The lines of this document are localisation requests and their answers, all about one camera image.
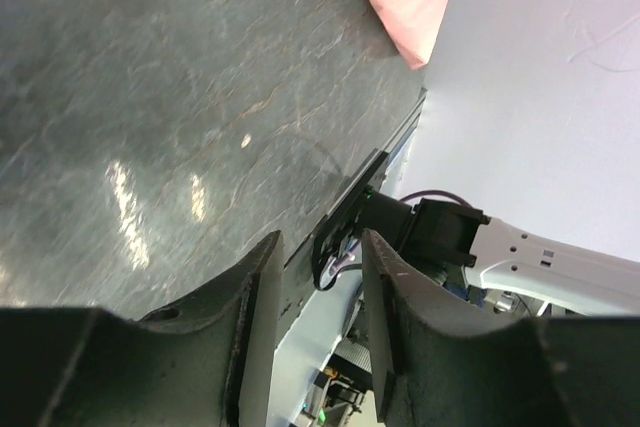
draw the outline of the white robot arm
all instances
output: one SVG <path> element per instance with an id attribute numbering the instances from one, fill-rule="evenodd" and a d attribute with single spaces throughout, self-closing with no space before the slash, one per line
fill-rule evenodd
<path id="1" fill-rule="evenodd" d="M 524 232 L 481 225 L 464 269 L 468 285 L 526 295 L 583 315 L 639 315 L 640 263 Z"/>

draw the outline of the gray wall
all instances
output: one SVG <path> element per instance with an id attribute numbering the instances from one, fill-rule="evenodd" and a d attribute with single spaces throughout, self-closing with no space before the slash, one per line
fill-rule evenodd
<path id="1" fill-rule="evenodd" d="M 404 192 L 640 259 L 640 0 L 450 0 Z"/>

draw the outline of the cable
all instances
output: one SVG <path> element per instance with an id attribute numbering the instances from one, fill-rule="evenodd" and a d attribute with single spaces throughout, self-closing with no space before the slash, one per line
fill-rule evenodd
<path id="1" fill-rule="evenodd" d="M 453 194 L 446 190 L 439 189 L 431 189 L 431 190 L 420 190 L 418 192 L 414 192 L 413 194 L 405 195 L 400 199 L 400 202 L 410 202 L 411 200 L 421 199 L 423 197 L 445 197 L 453 202 L 463 205 L 465 207 L 472 207 L 472 205 L 464 200 L 459 195 Z M 351 246 L 351 248 L 347 249 L 346 252 L 340 257 L 338 260 L 334 262 L 334 264 L 329 268 L 329 274 L 331 275 L 331 282 L 329 285 L 333 287 L 335 283 L 333 279 L 345 268 L 345 266 L 349 262 L 353 262 L 355 260 L 354 252 L 360 246 L 360 241 L 358 240 L 355 244 Z"/>
<path id="2" fill-rule="evenodd" d="M 512 292 L 512 293 L 513 293 L 513 295 L 515 295 L 515 296 L 518 298 L 518 300 L 520 301 L 520 303 L 521 303 L 522 305 L 524 305 L 524 308 L 527 310 L 527 313 L 529 314 L 529 317 L 535 317 L 535 316 L 533 315 L 533 313 L 531 312 L 531 309 L 529 308 L 529 306 L 527 305 L 527 303 L 524 301 L 524 299 L 523 299 L 522 297 L 520 297 L 520 294 L 516 294 L 515 292 Z"/>

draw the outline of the wire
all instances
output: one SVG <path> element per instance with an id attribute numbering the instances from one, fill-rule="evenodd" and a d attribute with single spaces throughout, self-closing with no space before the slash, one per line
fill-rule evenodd
<path id="1" fill-rule="evenodd" d="M 527 305 L 527 303 L 524 301 L 524 299 L 520 296 L 520 294 L 516 294 L 515 292 L 513 292 L 513 295 L 515 295 L 518 300 L 520 301 L 520 303 L 522 305 L 524 305 L 524 308 L 527 310 L 527 313 L 529 314 L 529 317 L 535 317 L 533 315 L 533 313 L 531 312 L 531 309 L 529 308 L 529 306 Z"/>
<path id="2" fill-rule="evenodd" d="M 413 194 L 405 195 L 400 199 L 400 202 L 410 202 L 412 200 L 421 199 L 423 197 L 444 197 L 449 200 L 452 200 L 457 204 L 463 205 L 465 207 L 472 207 L 472 205 L 469 202 L 464 200 L 459 195 L 453 194 L 446 190 L 439 190 L 439 189 L 420 190 L 418 192 L 414 192 Z M 350 248 L 348 248 L 345 251 L 345 253 L 338 260 L 336 260 L 334 264 L 329 268 L 329 275 L 331 276 L 332 279 L 336 275 L 338 275 L 342 271 L 342 269 L 344 269 L 345 266 L 348 265 L 349 262 L 353 262 L 355 260 L 353 253 L 356 251 L 356 249 L 359 246 L 360 246 L 360 241 L 358 240 Z"/>

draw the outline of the gray tabletop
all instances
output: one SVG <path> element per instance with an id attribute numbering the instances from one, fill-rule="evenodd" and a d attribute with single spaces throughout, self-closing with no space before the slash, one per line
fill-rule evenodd
<path id="1" fill-rule="evenodd" d="M 418 97 L 366 0 L 1 0 L 0 303 L 138 317 L 290 254 Z"/>

